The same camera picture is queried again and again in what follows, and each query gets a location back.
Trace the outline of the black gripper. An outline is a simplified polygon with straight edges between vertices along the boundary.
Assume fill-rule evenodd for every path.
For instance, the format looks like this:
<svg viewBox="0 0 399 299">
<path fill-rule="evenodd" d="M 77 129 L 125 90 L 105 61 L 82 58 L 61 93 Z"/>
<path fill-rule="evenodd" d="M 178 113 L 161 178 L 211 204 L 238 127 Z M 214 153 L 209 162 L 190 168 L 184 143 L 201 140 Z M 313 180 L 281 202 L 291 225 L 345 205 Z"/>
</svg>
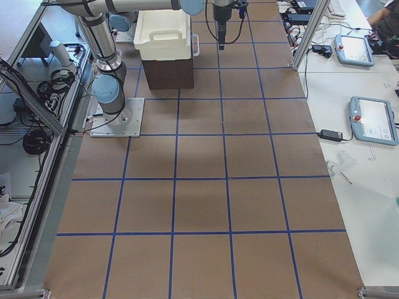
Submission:
<svg viewBox="0 0 399 299">
<path fill-rule="evenodd" d="M 218 47 L 224 50 L 226 37 L 226 24 L 232 16 L 233 0 L 212 0 L 213 18 L 218 25 Z"/>
</svg>

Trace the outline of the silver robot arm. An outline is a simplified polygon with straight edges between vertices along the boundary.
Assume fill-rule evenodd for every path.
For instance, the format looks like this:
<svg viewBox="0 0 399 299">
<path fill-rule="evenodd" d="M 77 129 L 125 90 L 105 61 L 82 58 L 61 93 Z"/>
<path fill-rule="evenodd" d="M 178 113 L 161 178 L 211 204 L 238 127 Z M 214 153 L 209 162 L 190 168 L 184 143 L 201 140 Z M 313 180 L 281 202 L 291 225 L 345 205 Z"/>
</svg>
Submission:
<svg viewBox="0 0 399 299">
<path fill-rule="evenodd" d="M 113 39 L 105 22 L 105 13 L 133 11 L 183 10 L 195 16 L 207 8 L 206 1 L 56 1 L 58 6 L 79 18 L 86 41 L 89 43 L 96 65 L 102 74 L 125 80 L 126 67 L 116 52 Z"/>
</svg>

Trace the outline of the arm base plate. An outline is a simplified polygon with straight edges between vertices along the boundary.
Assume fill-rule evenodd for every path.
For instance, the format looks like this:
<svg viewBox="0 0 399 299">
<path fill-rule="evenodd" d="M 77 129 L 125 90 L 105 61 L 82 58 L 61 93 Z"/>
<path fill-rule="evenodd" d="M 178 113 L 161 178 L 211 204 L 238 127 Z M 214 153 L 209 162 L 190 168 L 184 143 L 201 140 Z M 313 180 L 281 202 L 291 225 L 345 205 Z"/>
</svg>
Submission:
<svg viewBox="0 0 399 299">
<path fill-rule="evenodd" d="M 94 118 L 94 129 L 89 131 L 90 136 L 93 138 L 139 137 L 144 105 L 144 98 L 127 98 L 124 110 L 113 120 L 114 116 L 103 115 L 102 108 L 98 104 L 96 114 L 100 116 Z"/>
</svg>

